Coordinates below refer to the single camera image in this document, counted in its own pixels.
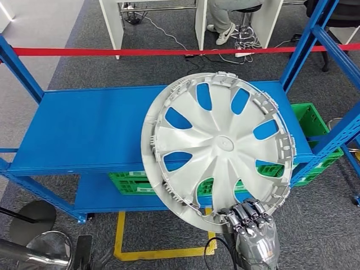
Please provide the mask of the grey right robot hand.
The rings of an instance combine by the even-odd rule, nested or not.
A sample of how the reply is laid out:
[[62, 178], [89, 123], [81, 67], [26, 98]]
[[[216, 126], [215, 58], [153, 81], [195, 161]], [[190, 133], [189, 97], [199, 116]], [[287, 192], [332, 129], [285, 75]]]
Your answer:
[[235, 269], [278, 269], [280, 244], [275, 222], [260, 201], [248, 198], [218, 213], [231, 230], [224, 238]]

